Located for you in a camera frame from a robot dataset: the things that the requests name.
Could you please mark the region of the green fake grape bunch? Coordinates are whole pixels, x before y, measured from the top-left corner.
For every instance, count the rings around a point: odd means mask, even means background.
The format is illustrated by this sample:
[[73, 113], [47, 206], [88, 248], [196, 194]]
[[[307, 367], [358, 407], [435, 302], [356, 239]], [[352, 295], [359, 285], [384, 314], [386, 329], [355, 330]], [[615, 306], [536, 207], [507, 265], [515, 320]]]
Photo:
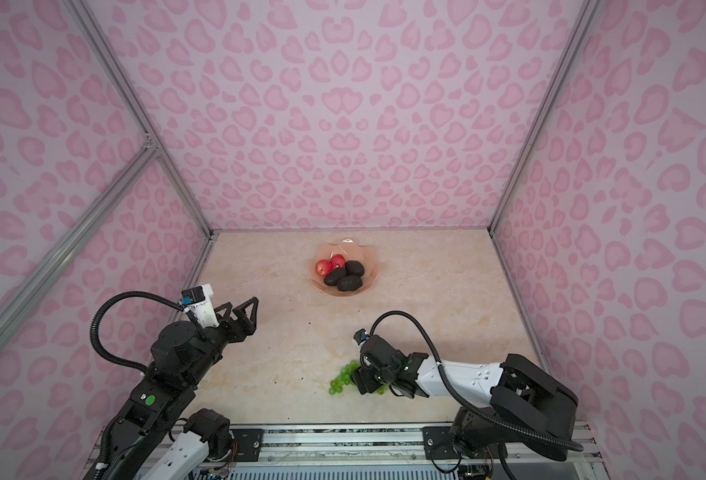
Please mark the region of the green fake grape bunch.
[[341, 368], [339, 374], [329, 382], [330, 395], [341, 394], [346, 386], [353, 386], [352, 373], [360, 367], [358, 361], [353, 360]]

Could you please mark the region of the dark fake avocado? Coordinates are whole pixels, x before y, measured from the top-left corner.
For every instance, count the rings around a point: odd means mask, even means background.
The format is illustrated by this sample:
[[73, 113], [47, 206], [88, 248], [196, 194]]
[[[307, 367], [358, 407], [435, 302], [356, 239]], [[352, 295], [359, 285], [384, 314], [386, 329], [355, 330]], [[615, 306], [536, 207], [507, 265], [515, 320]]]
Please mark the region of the dark fake avocado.
[[346, 267], [335, 268], [325, 278], [326, 286], [336, 287], [341, 279], [348, 275]]
[[340, 292], [354, 292], [359, 290], [363, 286], [363, 280], [361, 276], [358, 275], [348, 275], [345, 277], [342, 277], [338, 282], [337, 282], [337, 289]]
[[345, 269], [348, 275], [355, 275], [358, 277], [363, 277], [366, 273], [365, 266], [361, 262], [354, 260], [347, 261]]

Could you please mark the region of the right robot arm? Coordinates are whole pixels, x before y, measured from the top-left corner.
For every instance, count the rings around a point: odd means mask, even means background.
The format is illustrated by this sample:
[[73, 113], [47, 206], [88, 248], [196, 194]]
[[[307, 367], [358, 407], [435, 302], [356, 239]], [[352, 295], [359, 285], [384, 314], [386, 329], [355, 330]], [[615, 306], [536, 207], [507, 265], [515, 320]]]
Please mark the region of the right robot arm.
[[358, 331], [360, 366], [351, 381], [363, 395], [383, 388], [414, 399], [447, 397], [460, 409], [433, 458], [478, 458], [522, 443], [540, 456], [564, 461], [583, 448], [573, 440], [579, 400], [569, 388], [519, 354], [501, 363], [471, 364], [439, 360], [427, 353], [406, 355], [379, 335]]

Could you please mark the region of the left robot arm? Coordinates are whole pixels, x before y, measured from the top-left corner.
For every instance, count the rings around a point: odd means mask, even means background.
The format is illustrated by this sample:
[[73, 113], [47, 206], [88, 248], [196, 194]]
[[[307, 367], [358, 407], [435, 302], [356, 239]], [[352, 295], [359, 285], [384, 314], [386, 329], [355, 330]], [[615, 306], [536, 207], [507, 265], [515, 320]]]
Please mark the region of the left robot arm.
[[[164, 327], [151, 346], [151, 362], [143, 365], [110, 352], [102, 343], [100, 327], [108, 311], [127, 299], [146, 299], [186, 316]], [[258, 325], [259, 299], [213, 309], [214, 324], [206, 326], [193, 310], [190, 290], [173, 302], [144, 291], [129, 291], [107, 300], [90, 325], [92, 348], [102, 359], [139, 371], [142, 378], [129, 399], [104, 428], [99, 455], [89, 479], [131, 479], [172, 431], [208, 371], [223, 358], [224, 349], [253, 335]]]

